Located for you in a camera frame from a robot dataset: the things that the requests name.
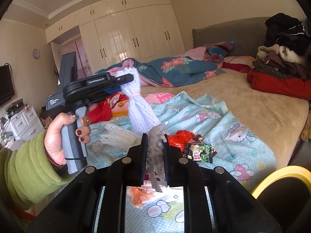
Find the black monitor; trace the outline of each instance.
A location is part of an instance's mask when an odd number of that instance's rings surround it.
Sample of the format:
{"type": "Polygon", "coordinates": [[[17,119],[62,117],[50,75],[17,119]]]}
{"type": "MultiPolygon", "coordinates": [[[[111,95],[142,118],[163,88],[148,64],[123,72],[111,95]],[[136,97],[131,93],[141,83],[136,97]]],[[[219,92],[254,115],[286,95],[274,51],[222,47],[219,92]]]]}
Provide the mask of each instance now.
{"type": "Polygon", "coordinates": [[[14,94],[10,65],[0,66],[0,105],[9,100],[14,94]]]}

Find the wardrobe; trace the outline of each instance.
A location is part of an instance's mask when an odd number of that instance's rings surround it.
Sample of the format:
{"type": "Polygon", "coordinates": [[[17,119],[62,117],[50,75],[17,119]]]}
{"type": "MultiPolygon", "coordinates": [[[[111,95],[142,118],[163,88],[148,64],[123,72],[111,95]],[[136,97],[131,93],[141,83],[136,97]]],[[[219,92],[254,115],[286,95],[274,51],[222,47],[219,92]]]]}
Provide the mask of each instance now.
{"type": "MultiPolygon", "coordinates": [[[[79,27],[93,73],[126,58],[149,62],[185,52],[170,0],[101,0],[67,17],[72,28],[79,27]]],[[[46,29],[48,43],[69,25],[65,19],[51,26],[54,33],[46,29]]],[[[61,46],[51,45],[60,63],[61,46]]]]}

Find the orange plastic bag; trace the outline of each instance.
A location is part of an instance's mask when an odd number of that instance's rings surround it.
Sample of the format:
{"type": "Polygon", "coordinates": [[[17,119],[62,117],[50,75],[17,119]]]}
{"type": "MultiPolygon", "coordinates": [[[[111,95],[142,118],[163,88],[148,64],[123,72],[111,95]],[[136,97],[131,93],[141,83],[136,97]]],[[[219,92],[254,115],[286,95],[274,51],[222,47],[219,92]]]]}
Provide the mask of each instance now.
{"type": "Polygon", "coordinates": [[[175,135],[167,136],[167,138],[169,145],[178,147],[182,152],[184,152],[186,143],[188,143],[193,136],[194,134],[190,131],[179,130],[175,135]]]}

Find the green sleeve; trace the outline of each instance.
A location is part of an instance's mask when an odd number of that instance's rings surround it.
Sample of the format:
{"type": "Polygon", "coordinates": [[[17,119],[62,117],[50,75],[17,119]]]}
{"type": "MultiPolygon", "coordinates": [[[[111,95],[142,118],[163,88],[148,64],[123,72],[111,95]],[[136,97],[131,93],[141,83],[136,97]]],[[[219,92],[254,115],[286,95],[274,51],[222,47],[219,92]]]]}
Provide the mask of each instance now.
{"type": "Polygon", "coordinates": [[[44,150],[45,134],[41,132],[17,151],[0,149],[0,197],[23,210],[72,179],[52,168],[44,150]]]}

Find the headboard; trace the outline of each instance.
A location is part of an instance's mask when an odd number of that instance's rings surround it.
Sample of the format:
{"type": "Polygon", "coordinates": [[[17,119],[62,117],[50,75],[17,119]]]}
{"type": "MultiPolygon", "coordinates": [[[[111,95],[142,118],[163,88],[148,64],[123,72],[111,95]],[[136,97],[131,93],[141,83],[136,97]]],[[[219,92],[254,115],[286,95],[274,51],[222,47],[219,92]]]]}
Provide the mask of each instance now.
{"type": "Polygon", "coordinates": [[[246,18],[193,29],[193,47],[235,40],[234,47],[228,55],[256,57],[258,46],[262,46],[265,41],[267,30],[265,21],[268,18],[246,18]]]}

